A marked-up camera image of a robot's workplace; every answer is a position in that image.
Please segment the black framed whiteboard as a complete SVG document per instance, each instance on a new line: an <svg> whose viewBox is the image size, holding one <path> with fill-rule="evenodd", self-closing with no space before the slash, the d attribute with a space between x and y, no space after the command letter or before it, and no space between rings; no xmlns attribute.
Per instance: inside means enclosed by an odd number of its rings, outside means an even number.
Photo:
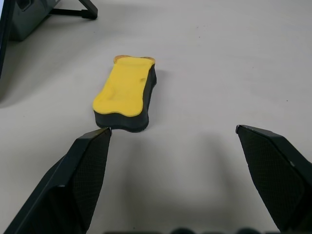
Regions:
<svg viewBox="0 0 312 234"><path fill-rule="evenodd" d="M0 78L16 0L0 0Z"/></svg>

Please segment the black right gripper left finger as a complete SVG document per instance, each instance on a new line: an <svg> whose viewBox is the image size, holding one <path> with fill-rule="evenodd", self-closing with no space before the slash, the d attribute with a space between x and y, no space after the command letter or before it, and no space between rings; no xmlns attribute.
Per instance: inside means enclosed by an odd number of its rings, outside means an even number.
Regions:
<svg viewBox="0 0 312 234"><path fill-rule="evenodd" d="M86 234L103 185L112 131L77 138L42 177L3 234Z"/></svg>

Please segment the dark grey box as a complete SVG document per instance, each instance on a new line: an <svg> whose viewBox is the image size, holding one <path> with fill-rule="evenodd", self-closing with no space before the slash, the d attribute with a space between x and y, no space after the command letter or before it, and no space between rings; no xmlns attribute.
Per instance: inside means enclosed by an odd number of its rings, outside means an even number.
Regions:
<svg viewBox="0 0 312 234"><path fill-rule="evenodd" d="M60 0L16 0L10 41L23 41L48 16Z"/></svg>

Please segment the black whiteboard stand leg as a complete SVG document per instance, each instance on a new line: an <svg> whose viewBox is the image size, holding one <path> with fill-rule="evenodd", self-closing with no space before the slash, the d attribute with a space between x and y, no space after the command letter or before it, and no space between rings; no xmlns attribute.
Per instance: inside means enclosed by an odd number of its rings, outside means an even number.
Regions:
<svg viewBox="0 0 312 234"><path fill-rule="evenodd" d="M85 9L83 10L69 10L54 8L50 11L49 15L80 17L88 20L96 20L98 18L98 9L91 2L91 0L78 0Z"/></svg>

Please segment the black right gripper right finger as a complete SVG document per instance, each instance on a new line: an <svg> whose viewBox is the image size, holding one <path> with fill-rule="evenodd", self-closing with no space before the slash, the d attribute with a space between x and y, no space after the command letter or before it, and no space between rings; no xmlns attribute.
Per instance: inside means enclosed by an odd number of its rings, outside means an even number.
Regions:
<svg viewBox="0 0 312 234"><path fill-rule="evenodd" d="M237 125L252 181L282 232L312 232L312 163L285 137Z"/></svg>

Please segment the yellow and black sponge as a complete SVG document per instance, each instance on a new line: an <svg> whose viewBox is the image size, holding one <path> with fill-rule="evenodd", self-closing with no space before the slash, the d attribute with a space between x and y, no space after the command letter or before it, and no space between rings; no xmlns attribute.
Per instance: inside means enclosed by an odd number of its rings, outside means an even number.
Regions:
<svg viewBox="0 0 312 234"><path fill-rule="evenodd" d="M114 57L111 73L93 101L98 127L131 133L147 128L150 100L157 83L155 64L152 57Z"/></svg>

